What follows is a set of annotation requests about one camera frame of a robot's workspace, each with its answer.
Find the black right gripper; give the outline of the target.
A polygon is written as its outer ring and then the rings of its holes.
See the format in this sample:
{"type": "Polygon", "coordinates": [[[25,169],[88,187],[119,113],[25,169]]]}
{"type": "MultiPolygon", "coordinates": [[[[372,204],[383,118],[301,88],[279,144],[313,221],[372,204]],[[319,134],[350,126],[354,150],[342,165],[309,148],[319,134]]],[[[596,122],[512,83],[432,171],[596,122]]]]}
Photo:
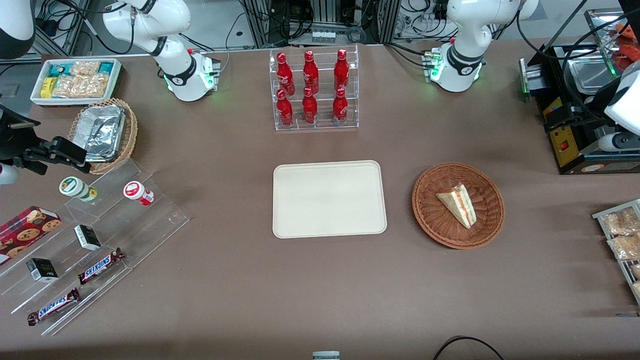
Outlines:
{"type": "Polygon", "coordinates": [[[87,151],[70,140],[56,136],[43,141],[34,130],[41,125],[18,112],[0,105],[0,161],[3,165],[24,168],[36,174],[46,174],[48,164],[62,164],[81,173],[89,174],[91,164],[86,162],[87,151]]]}

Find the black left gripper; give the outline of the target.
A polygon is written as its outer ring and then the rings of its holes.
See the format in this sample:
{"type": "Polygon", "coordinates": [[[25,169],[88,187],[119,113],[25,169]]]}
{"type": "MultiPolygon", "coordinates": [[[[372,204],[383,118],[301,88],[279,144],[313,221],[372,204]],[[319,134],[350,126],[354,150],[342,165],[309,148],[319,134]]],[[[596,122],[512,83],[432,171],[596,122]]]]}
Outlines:
{"type": "Polygon", "coordinates": [[[547,133],[582,125],[592,129],[606,126],[612,131],[617,130],[615,122],[605,114],[605,109],[610,105],[614,95],[615,92],[598,92],[587,96],[583,101],[588,110],[586,112],[573,102],[563,104],[562,101],[553,101],[545,109],[547,133]]]}

